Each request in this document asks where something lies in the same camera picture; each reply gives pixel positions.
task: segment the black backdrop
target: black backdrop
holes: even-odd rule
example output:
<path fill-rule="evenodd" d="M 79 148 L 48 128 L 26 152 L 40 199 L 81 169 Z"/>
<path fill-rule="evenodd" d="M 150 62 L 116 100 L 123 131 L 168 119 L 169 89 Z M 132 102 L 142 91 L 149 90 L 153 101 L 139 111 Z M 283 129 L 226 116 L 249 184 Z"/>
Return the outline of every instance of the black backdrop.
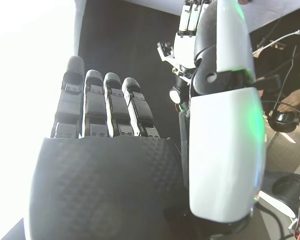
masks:
<path fill-rule="evenodd" d="M 135 78 L 162 138 L 180 146 L 179 119 L 170 100 L 172 66 L 162 62 L 157 43 L 174 42 L 180 17 L 119 0 L 88 0 L 83 17 L 79 56 L 85 71 L 113 72 L 121 82 Z"/>

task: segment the human hand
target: human hand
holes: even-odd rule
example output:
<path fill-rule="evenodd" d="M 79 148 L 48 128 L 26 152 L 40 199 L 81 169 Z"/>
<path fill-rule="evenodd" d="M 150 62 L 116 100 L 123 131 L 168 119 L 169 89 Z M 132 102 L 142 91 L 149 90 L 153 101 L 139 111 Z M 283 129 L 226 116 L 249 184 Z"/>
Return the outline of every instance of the human hand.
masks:
<path fill-rule="evenodd" d="M 294 107 L 297 107 L 298 105 L 300 105 L 300 89 L 295 90 L 292 93 L 290 93 L 290 95 L 287 96 L 285 99 L 283 99 L 282 102 L 285 104 L 294 106 Z M 281 113 L 284 113 L 284 112 L 294 112 L 296 110 L 290 106 L 280 104 L 278 107 L 278 111 Z"/>

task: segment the white ceiling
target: white ceiling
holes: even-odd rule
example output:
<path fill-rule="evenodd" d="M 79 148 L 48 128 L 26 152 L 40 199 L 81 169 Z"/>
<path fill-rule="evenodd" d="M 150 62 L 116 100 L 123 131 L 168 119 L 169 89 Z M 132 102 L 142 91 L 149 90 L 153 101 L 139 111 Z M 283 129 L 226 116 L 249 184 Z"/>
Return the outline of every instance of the white ceiling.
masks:
<path fill-rule="evenodd" d="M 130 3 L 180 15 L 185 0 L 125 0 Z M 252 0 L 241 5 L 250 32 L 300 8 L 300 0 Z"/>

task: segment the bright white background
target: bright white background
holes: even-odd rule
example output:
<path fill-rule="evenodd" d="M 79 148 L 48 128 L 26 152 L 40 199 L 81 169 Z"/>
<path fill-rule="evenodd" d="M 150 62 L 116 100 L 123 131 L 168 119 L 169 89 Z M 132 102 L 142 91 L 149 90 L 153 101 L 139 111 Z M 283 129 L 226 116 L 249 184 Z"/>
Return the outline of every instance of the bright white background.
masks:
<path fill-rule="evenodd" d="M 74 0 L 0 0 L 0 239 L 23 217 L 74 49 Z"/>

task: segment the white cable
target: white cable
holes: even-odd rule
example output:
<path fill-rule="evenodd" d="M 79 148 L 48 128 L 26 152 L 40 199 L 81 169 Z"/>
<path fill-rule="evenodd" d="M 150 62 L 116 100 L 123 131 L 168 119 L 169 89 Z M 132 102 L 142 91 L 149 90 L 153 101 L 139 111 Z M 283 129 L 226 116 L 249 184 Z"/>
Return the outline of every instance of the white cable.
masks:
<path fill-rule="evenodd" d="M 276 100 L 276 102 L 275 102 L 275 105 L 274 105 L 274 108 L 273 108 L 273 109 L 276 108 L 276 106 L 277 106 L 277 104 L 278 104 L 278 101 L 279 101 L 279 99 L 280 99 L 280 96 L 281 96 L 281 94 L 282 94 L 282 90 L 284 89 L 286 80 L 287 80 L 287 78 L 288 78 L 288 76 L 289 76 L 289 74 L 290 74 L 292 68 L 294 67 L 294 59 L 293 59 L 293 58 L 294 58 L 294 56 L 295 56 L 296 49 L 297 49 L 297 45 L 294 46 L 294 50 L 293 50 L 293 53 L 292 53 L 291 67 L 290 67 L 289 71 L 287 72 L 287 74 L 285 75 L 285 78 L 284 78 L 284 81 L 283 81 L 283 84 L 282 84 L 280 93 L 279 93 L 279 95 L 278 95 L 278 98 L 277 98 L 277 100 Z"/>
<path fill-rule="evenodd" d="M 284 39 L 284 38 L 289 37 L 289 36 L 292 36 L 292 35 L 297 35 L 297 34 L 299 34 L 299 33 L 300 33 L 300 30 L 295 31 L 295 32 L 292 32 L 292 33 L 289 33 L 289 34 L 284 35 L 284 36 L 282 36 L 282 37 L 279 37 L 277 40 L 274 40 L 274 41 L 270 42 L 268 45 L 263 46 L 263 47 L 261 47 L 261 48 L 255 50 L 255 51 L 252 53 L 252 55 L 255 55 L 256 53 L 258 53 L 258 52 L 260 52 L 260 51 L 262 51 L 262 50 L 264 50 L 264 49 L 270 47 L 271 45 L 275 44 L 276 42 L 280 41 L 281 39 Z"/>

